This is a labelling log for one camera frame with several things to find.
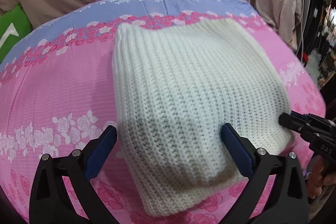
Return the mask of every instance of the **green pillow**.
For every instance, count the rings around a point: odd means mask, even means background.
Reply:
[[[14,45],[32,30],[21,4],[0,17],[0,64]]]

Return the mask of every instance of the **white cord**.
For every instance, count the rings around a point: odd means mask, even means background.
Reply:
[[[303,0],[302,0],[302,14],[301,14],[301,63],[303,61],[303,28],[302,28],[302,21],[303,21]]]

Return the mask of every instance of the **pink floral bedsheet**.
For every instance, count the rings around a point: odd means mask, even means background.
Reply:
[[[308,74],[285,43],[243,0],[99,0],[46,23],[23,39],[0,65],[0,185],[29,221],[29,198],[42,154],[65,156],[82,149],[111,124],[117,113],[111,57],[117,26],[148,29],[231,17],[260,43],[287,89],[292,109],[325,115],[325,105]],[[286,151],[303,168],[312,151],[299,136]],[[259,214],[274,178],[253,212]],[[68,178],[78,214],[86,216]],[[120,144],[91,184],[121,224],[215,224],[237,200],[247,181],[223,189],[187,212],[146,215],[123,159]]]

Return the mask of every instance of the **white knitted sweater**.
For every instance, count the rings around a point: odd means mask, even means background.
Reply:
[[[271,154],[292,138],[278,124],[290,105],[277,72],[232,20],[122,24],[113,72],[118,134],[150,215],[186,210],[243,179],[221,143],[224,123]]]

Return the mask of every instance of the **metal screw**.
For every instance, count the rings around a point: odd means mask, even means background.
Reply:
[[[49,154],[43,154],[41,159],[42,160],[47,160],[49,158]]]
[[[74,151],[71,152],[71,155],[73,155],[74,157],[78,157],[81,154],[81,150],[76,149]]]
[[[266,150],[263,148],[258,148],[257,152],[259,155],[262,155],[262,156],[266,154]]]
[[[294,152],[289,152],[289,156],[292,158],[292,159],[296,159],[296,154]]]

